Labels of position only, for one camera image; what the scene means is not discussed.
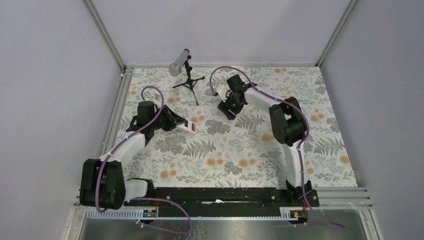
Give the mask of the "white remote control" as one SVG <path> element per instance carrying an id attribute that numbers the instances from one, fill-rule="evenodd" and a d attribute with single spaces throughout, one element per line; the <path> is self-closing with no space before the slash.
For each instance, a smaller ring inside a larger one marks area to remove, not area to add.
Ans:
<path id="1" fill-rule="evenodd" d="M 185 120 L 185 126 L 184 127 L 178 127 L 178 129 L 184 130 L 184 131 L 189 132 L 189 133 L 196 134 L 197 133 L 197 127 L 196 127 L 196 132 L 193 132 L 192 131 L 192 123 L 195 123 L 195 122 L 192 122 L 190 120 Z"/>

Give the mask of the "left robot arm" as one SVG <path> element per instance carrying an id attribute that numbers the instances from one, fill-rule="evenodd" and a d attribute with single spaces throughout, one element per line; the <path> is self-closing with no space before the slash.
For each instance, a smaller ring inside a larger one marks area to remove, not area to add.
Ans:
<path id="1" fill-rule="evenodd" d="M 154 137 L 155 131 L 169 132 L 188 121 L 174 113 L 167 105 L 159 107 L 152 101 L 141 101 L 124 138 L 112 150 L 97 159 L 87 159 L 82 168 L 79 203 L 95 207 L 102 213 L 118 210 L 124 202 L 137 199 L 148 206 L 155 200 L 151 180 L 124 178 L 123 168 Z"/>

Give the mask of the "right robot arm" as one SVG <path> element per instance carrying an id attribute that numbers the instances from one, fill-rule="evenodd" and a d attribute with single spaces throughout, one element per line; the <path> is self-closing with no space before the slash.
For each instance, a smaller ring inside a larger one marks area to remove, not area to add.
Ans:
<path id="1" fill-rule="evenodd" d="M 301 205 L 312 190 L 305 174 L 304 143 L 310 128 L 306 116 L 294 97 L 279 99 L 260 90 L 255 83 L 244 82 L 237 74 L 225 85 L 212 91 L 221 101 L 218 109 L 229 120 L 234 120 L 244 106 L 253 105 L 269 114 L 271 131 L 282 145 L 287 165 L 287 201 L 293 206 Z"/>

